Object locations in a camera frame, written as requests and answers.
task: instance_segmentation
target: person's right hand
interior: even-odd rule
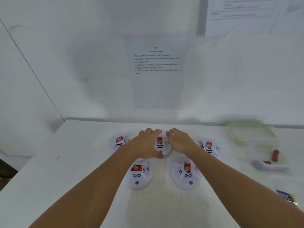
[[[166,136],[173,149],[186,156],[188,156],[191,150],[199,147],[187,133],[176,128],[166,131]]]

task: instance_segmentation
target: wall seam line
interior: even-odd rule
[[[21,52],[20,48],[18,47],[17,43],[15,42],[15,40],[13,39],[12,35],[10,34],[10,32],[7,30],[6,26],[4,25],[3,21],[0,18],[0,22],[2,23],[3,27],[5,28],[5,30],[7,31],[7,33],[9,34],[10,38],[12,39],[13,43],[15,44],[15,46],[17,47],[17,49],[19,50],[20,54],[22,55],[22,57],[24,58],[24,60],[26,61],[27,65],[29,66],[29,68],[31,69],[32,73],[34,74],[34,76],[36,77],[37,81],[39,82],[40,86],[42,87],[42,89],[44,90],[44,92],[47,94],[48,98],[50,99],[51,103],[53,104],[53,106],[55,107],[55,109],[57,110],[57,112],[59,113],[60,117],[62,118],[63,122],[65,122],[65,120],[63,119],[61,113],[59,112],[59,110],[57,109],[57,107],[55,106],[54,102],[52,101],[51,97],[49,96],[49,94],[47,93],[47,91],[45,90],[45,88],[43,87],[42,83],[40,82],[39,78],[37,77],[37,75],[35,74],[34,70],[32,69],[31,65],[29,64],[29,62],[27,61],[27,59],[25,58],[25,56],[23,55],[23,53]]]

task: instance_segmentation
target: person's left arm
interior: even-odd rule
[[[48,208],[29,228],[99,228],[126,172],[138,158],[164,158],[153,148],[161,130],[148,128]]]

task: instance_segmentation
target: paper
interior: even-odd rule
[[[286,0],[209,0],[205,36],[270,33]]]
[[[184,84],[187,35],[140,35],[125,38],[136,107],[176,109]]]
[[[304,0],[288,0],[271,33],[304,33]]]

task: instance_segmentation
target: forearm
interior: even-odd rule
[[[108,160],[63,195],[30,228],[99,228],[116,191],[136,157],[122,146]]]
[[[304,213],[281,196],[217,160],[200,147],[188,157],[241,227],[300,227]]]

